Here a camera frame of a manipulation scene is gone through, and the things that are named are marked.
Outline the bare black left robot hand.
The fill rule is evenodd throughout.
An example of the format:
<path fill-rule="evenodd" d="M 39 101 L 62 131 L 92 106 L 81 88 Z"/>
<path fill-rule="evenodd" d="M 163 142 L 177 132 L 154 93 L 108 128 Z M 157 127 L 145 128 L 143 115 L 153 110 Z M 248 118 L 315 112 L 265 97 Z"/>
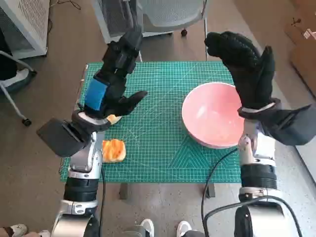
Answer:
<path fill-rule="evenodd" d="M 86 91 L 84 111 L 92 118 L 125 116 L 148 94 L 138 91 L 125 97 L 127 75 L 133 73 L 142 42 L 139 25 L 127 30 L 118 41 L 112 41 L 103 56 L 103 65 L 93 76 Z"/>

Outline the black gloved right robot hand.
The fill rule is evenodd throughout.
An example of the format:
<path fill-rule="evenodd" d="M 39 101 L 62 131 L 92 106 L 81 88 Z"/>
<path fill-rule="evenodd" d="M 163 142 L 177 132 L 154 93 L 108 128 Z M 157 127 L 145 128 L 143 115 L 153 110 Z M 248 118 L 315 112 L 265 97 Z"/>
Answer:
<path fill-rule="evenodd" d="M 250 39 L 229 31 L 210 32 L 204 43 L 208 54 L 220 58 L 231 73 L 243 107 L 258 110 L 274 102 L 275 60 L 270 46 L 260 53 Z"/>

